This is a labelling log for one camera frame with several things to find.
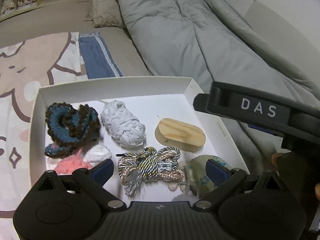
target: cartoon mouth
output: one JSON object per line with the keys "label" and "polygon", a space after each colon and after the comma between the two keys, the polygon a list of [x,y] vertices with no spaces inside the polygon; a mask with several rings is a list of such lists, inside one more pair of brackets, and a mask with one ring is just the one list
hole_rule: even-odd
{"label": "cartoon mouth", "polygon": [[24,67],[23,69],[21,70],[18,70],[17,73],[21,73],[22,71],[24,71],[27,67]]}

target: silver screw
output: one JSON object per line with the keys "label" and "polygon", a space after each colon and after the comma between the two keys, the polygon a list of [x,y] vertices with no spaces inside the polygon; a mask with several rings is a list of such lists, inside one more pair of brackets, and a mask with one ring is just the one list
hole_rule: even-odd
{"label": "silver screw", "polygon": [[121,200],[110,200],[108,202],[108,206],[111,208],[121,208],[123,206],[123,202]]}
{"label": "silver screw", "polygon": [[196,202],[196,207],[201,209],[208,209],[211,207],[211,203],[207,200],[199,200],[198,202]]}

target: cartoon face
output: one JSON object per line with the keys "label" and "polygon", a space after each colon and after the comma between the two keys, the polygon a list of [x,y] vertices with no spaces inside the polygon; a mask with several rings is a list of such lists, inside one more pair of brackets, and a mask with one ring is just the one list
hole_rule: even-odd
{"label": "cartoon face", "polygon": [[29,122],[34,101],[25,98],[25,86],[34,81],[49,85],[49,71],[70,42],[70,33],[50,34],[22,42],[9,55],[0,54],[0,97],[12,94],[13,107],[23,121]]}

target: cartoon print blanket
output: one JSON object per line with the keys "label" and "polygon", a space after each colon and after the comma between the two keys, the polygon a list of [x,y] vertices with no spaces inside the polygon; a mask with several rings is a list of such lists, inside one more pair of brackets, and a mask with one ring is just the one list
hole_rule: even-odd
{"label": "cartoon print blanket", "polygon": [[0,240],[18,239],[12,216],[30,189],[28,135],[41,86],[88,79],[79,33],[56,33],[0,49]]}

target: white box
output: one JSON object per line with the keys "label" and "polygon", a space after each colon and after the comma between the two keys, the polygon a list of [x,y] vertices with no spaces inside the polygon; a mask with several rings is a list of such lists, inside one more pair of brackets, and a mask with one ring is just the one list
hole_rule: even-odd
{"label": "white box", "polygon": [[[217,155],[232,167],[249,172],[220,117],[194,111],[193,100],[199,93],[203,92],[192,78],[153,76],[103,78],[40,88],[34,103],[29,138],[31,185],[46,170],[44,149],[52,142],[45,123],[48,106],[54,102],[66,102],[78,108],[79,104],[88,103],[100,115],[104,104],[95,99],[123,101],[127,109],[146,126],[147,139],[144,147],[164,147],[156,140],[154,132],[161,119],[173,118],[200,127],[206,135],[206,143],[199,151],[181,151],[179,161],[190,160],[202,154]],[[124,195],[117,172],[120,158],[116,157],[116,154],[127,150],[111,139],[102,125],[100,133],[103,143],[111,150],[115,165],[113,177],[105,184],[105,189],[121,198],[127,205],[132,200],[171,201],[181,194],[179,189],[172,192],[167,188],[166,182],[157,181],[144,183],[141,194],[134,199]]]}

